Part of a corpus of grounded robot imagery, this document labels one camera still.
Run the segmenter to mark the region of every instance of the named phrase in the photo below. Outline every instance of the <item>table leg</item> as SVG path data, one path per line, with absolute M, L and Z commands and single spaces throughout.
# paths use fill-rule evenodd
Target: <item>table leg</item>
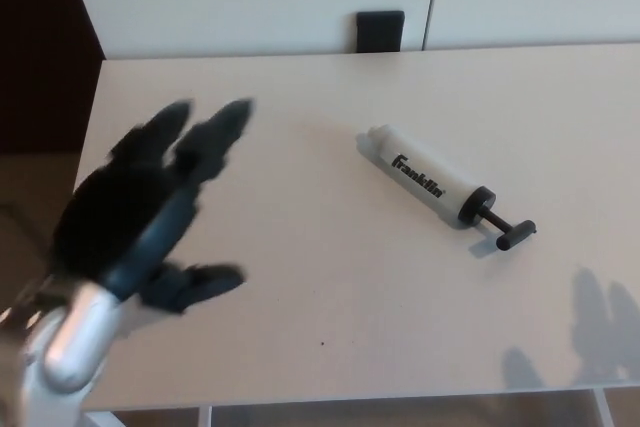
M 78 427 L 126 427 L 111 412 L 91 412 L 84 414 Z
M 200 407 L 198 409 L 198 427 L 212 427 L 213 407 Z
M 593 400 L 596 403 L 598 415 L 600 416 L 600 426 L 615 427 L 615 425 L 613 425 L 613 417 L 611 417 L 611 411 L 609 410 L 609 404 L 607 403 L 607 396 L 604 389 L 593 389 Z

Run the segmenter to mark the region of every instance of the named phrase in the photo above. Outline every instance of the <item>black robotic finger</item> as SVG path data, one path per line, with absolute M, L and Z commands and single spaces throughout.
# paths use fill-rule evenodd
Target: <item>black robotic finger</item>
M 131 129 L 112 149 L 112 165 L 162 163 L 189 118 L 191 101 L 179 100 L 158 112 L 146 124 Z
M 240 138 L 251 113 L 251 99 L 225 105 L 213 117 L 193 126 L 176 144 L 173 168 L 195 184 L 215 179 L 225 165 L 225 156 Z
M 186 270 L 165 263 L 140 291 L 147 307 L 182 314 L 193 304 L 229 292 L 244 283 L 244 274 L 234 265 L 194 265 Z

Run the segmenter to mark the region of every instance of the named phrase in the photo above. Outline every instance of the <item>black handle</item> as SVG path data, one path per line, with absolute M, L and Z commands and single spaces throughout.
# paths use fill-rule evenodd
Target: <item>black handle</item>
M 536 224 L 532 220 L 525 220 L 511 230 L 496 239 L 496 247 L 500 250 L 509 250 L 514 245 L 519 244 L 531 234 L 536 233 Z
M 509 250 L 531 234 L 536 233 L 536 224 L 532 220 L 525 220 L 513 227 L 509 222 L 498 217 L 486 206 L 480 208 L 478 215 L 504 232 L 504 235 L 496 239 L 496 247 L 500 250 Z

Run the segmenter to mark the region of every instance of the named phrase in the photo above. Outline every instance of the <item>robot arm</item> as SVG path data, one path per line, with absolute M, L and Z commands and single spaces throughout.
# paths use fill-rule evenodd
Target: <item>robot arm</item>
M 244 282 L 234 265 L 181 269 L 165 259 L 251 115 L 248 100 L 228 104 L 180 139 L 165 165 L 189 108 L 172 104 L 118 142 L 63 213 L 46 280 L 0 314 L 0 427 L 74 427 L 130 297 L 182 314 Z

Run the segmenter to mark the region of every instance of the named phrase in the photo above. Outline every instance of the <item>dark background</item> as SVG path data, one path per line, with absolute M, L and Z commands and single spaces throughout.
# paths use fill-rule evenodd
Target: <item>dark background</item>
M 80 151 L 104 59 L 82 0 L 0 8 L 0 154 Z

